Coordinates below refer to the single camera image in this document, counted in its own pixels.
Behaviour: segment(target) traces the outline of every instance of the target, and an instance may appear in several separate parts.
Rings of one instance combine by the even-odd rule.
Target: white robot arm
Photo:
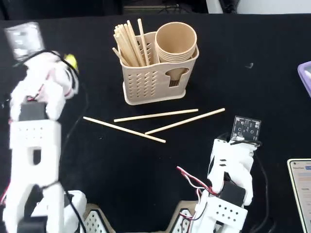
[[[28,101],[45,102],[46,114],[57,120],[65,106],[66,99],[78,93],[79,83],[72,72],[57,55],[41,53],[27,62],[27,75],[11,94],[11,119],[18,121],[21,106]]]
[[[254,151],[261,145],[257,141],[260,124],[258,120],[237,116],[231,140],[214,140],[211,170],[208,169],[207,175],[211,187],[202,192],[189,232],[239,233],[242,230],[247,216],[244,206],[250,205],[253,198],[250,171]]]
[[[55,52],[43,52],[25,65],[27,76],[11,94],[12,169],[3,221],[8,233],[33,232],[38,228],[48,233],[73,233],[78,228],[78,218],[71,206],[64,206],[64,190],[57,182],[61,126],[56,120],[66,99],[78,93],[78,79],[72,70],[77,67],[76,61],[72,55],[64,62]],[[39,164],[33,162],[35,150],[41,154]],[[35,184],[46,188],[44,199],[32,214],[31,221],[35,222],[31,225],[24,219],[24,206]],[[69,194],[81,216],[86,208],[85,195],[80,191]]]

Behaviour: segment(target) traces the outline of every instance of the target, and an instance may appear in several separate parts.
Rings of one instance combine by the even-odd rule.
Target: phone screen
[[[308,233],[311,233],[311,161],[291,161],[294,179],[303,221]]]

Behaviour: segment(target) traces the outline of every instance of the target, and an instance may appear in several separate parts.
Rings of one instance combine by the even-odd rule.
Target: beige plastic utensil holder
[[[193,56],[187,61],[159,63],[155,50],[155,35],[156,32],[145,34],[148,59],[151,65],[146,67],[128,67],[120,60],[124,78],[124,98],[130,105],[180,99],[186,94],[186,86],[190,74],[195,60],[199,56],[198,48],[196,47]],[[143,54],[140,36],[136,36],[136,40],[138,41],[140,52]],[[181,75],[180,80],[171,81],[171,77],[166,75],[166,73],[176,68],[186,68],[188,71]]]

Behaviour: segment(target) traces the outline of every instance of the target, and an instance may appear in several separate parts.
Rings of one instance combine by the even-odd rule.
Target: yellow object
[[[72,54],[66,55],[65,61],[68,62],[70,65],[72,65],[72,67],[75,68],[75,70],[79,72],[77,60]]]

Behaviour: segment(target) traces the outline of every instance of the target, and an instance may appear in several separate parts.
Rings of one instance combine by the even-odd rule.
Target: stack of paper cups
[[[171,22],[161,26],[155,34],[155,49],[160,62],[179,63],[188,60],[196,49],[195,30],[186,23]],[[179,80],[186,72],[177,68],[168,72],[171,80]]]

